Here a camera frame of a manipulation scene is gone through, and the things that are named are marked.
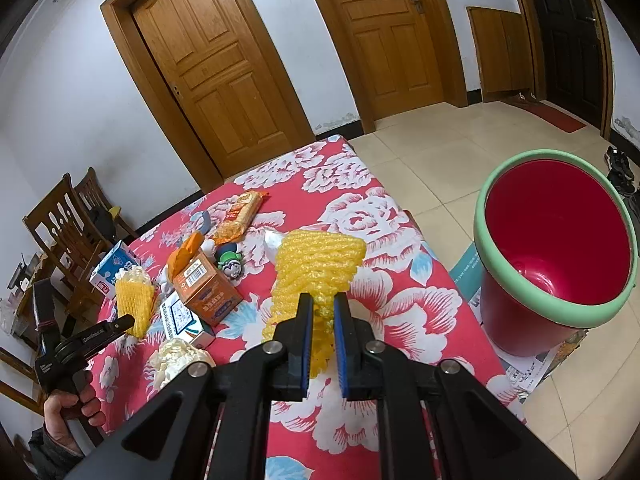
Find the red floral tablecloth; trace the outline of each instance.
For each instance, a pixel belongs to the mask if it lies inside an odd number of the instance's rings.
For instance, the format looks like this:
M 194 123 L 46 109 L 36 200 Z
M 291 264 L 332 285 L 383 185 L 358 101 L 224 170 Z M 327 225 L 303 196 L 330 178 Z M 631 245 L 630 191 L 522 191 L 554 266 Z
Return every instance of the red floral tablecloth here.
M 233 198 L 248 189 L 270 197 L 239 244 L 244 273 L 234 283 L 244 301 L 218 325 L 207 348 L 217 364 L 237 360 L 261 342 L 276 278 L 265 255 L 266 227 L 341 232 L 367 243 L 363 266 L 348 292 L 355 316 L 377 338 L 411 359 L 459 360 L 513 411 L 520 407 L 498 359 L 442 264 L 407 214 L 339 136 L 287 153 L 237 177 L 146 232 L 131 245 L 152 278 L 196 229 L 212 232 Z M 99 319 L 113 315 L 105 301 Z M 164 341 L 156 313 L 146 337 L 126 335 L 90 363 L 107 416 L 105 430 L 121 425 L 154 394 L 149 356 Z M 335 359 L 310 381 L 303 402 L 275 402 L 271 411 L 267 478 L 270 480 L 373 479 L 379 476 L 376 408 L 340 396 Z

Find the red doormat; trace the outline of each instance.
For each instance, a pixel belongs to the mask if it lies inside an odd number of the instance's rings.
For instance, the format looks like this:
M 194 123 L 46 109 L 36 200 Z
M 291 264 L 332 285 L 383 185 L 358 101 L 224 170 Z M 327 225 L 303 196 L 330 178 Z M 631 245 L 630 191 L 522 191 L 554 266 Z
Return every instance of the red doormat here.
M 553 126 L 566 131 L 568 134 L 572 134 L 574 131 L 584 127 L 584 123 L 544 103 L 527 101 L 519 96 L 507 97 L 502 102 L 537 115 L 547 123 L 553 124 Z

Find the toy figurine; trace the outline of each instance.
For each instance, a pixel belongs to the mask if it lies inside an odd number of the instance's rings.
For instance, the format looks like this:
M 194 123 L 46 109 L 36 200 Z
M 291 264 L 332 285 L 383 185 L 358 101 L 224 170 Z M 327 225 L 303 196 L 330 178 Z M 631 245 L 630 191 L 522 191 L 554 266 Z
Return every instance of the toy figurine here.
M 242 274 L 242 254 L 238 252 L 238 245 L 229 242 L 216 249 L 218 268 L 230 280 L 235 280 Z

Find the red trash can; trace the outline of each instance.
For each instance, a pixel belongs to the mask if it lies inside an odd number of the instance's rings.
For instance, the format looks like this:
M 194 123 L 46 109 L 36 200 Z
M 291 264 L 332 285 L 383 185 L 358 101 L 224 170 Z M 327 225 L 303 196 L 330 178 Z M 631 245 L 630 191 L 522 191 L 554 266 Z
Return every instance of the red trash can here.
M 501 164 L 480 191 L 474 238 L 482 322 L 513 355 L 607 322 L 635 285 L 631 218 L 606 177 L 569 153 L 534 150 Z

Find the bolt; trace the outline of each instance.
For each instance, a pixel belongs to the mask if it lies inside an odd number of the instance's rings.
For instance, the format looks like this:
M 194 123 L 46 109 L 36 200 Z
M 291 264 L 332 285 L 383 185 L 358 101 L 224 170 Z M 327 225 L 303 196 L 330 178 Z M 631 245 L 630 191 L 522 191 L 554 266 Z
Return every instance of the bolt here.
M 189 368 L 187 368 L 187 371 L 191 377 L 202 377 L 207 373 L 207 370 L 209 370 L 209 365 L 203 363 L 202 361 L 193 363 L 189 365 Z
M 384 351 L 385 346 L 386 345 L 382 341 L 374 339 L 373 341 L 367 342 L 367 344 L 364 345 L 364 348 L 370 354 L 380 354 Z
M 454 375 L 460 371 L 460 363 L 455 359 L 444 359 L 440 363 L 440 369 L 446 374 Z
M 262 351 L 265 354 L 277 354 L 280 350 L 282 350 L 282 343 L 280 341 L 271 340 L 262 345 Z

